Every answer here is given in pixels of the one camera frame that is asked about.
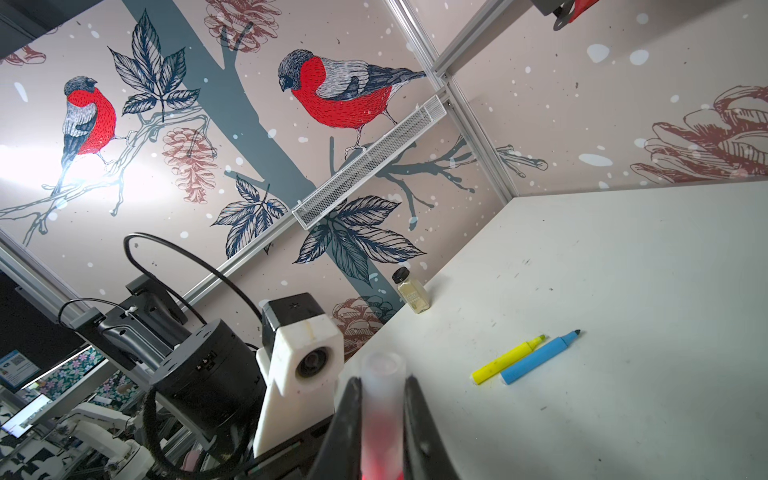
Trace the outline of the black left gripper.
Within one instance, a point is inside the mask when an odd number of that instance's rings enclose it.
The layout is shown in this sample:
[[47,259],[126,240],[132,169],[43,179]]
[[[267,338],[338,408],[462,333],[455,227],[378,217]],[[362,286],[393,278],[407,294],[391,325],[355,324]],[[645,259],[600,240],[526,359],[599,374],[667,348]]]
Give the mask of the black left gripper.
[[304,479],[312,468],[333,416],[303,430],[244,465],[237,479]]

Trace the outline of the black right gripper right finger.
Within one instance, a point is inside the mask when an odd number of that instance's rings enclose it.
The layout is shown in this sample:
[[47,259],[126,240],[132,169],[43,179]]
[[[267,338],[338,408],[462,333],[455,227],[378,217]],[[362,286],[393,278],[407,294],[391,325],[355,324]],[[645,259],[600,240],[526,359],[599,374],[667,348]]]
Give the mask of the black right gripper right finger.
[[404,387],[403,475],[405,480],[459,480],[422,388],[413,375],[406,379]]

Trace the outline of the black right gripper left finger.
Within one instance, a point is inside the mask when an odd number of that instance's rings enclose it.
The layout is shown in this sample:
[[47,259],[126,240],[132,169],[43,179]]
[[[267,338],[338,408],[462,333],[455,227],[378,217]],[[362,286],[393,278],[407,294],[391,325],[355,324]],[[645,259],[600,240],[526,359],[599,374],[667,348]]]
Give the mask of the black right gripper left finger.
[[362,380],[352,377],[309,472],[310,480],[362,478],[362,403]]

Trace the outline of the pink highlighter pen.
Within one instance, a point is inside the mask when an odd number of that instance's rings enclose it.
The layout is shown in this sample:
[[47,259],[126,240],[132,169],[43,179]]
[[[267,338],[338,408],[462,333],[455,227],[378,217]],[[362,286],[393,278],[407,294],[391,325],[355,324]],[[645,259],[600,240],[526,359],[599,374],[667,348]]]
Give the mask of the pink highlighter pen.
[[365,480],[401,480],[403,448],[396,445],[387,450],[364,446],[361,454],[361,473]]

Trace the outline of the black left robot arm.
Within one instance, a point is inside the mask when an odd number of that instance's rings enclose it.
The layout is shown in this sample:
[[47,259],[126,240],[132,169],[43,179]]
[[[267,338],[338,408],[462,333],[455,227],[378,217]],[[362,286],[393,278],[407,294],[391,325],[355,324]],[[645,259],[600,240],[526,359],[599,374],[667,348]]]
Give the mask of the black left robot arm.
[[81,404],[69,433],[108,459],[111,479],[300,479],[334,412],[343,335],[315,299],[297,294],[257,312],[263,344],[247,345],[222,320],[190,332],[159,284],[141,277],[112,311],[73,325],[125,373],[143,370],[155,394],[140,441],[113,436],[124,415]]

